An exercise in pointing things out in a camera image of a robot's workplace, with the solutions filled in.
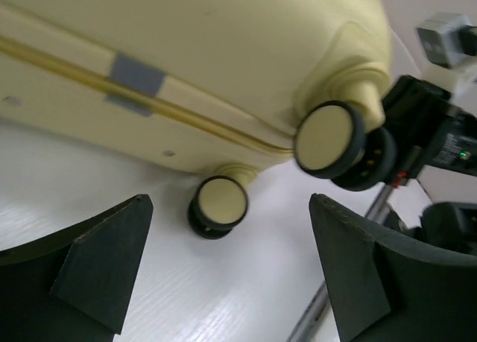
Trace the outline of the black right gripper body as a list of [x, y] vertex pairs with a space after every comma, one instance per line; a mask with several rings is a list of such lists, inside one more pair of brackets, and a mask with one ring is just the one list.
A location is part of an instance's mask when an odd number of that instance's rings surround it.
[[451, 102], [452, 94], [410, 75], [400, 76], [382, 99], [397, 154], [383, 183], [398, 186], [425, 166], [476, 175], [476, 117]]

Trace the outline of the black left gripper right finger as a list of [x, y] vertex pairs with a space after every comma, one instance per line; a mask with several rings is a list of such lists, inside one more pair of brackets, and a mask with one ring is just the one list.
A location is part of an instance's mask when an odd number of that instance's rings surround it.
[[323, 194], [312, 228], [342, 341], [474, 341], [476, 254], [427, 244]]

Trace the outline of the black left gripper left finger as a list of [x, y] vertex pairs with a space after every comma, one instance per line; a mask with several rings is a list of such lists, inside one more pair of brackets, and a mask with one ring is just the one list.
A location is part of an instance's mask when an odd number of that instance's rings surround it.
[[113, 341], [151, 225], [146, 194], [1, 252], [2, 341]]

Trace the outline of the yellow hard-shell suitcase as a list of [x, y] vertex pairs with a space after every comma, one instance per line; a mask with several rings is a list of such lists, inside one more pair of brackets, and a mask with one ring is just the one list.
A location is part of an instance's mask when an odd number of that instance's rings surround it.
[[1, 116], [202, 174], [189, 224], [219, 239], [263, 171], [356, 167], [391, 57], [382, 0], [1, 0]]

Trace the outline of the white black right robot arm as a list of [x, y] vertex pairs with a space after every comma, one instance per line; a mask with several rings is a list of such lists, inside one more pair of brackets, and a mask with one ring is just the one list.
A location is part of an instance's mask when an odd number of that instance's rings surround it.
[[[382, 100], [383, 127], [397, 157], [389, 183], [417, 178], [426, 166], [476, 175], [476, 117], [452, 102], [452, 93], [410, 75], [400, 76]], [[424, 209], [413, 237], [427, 244], [476, 254], [476, 205], [444, 202]]]

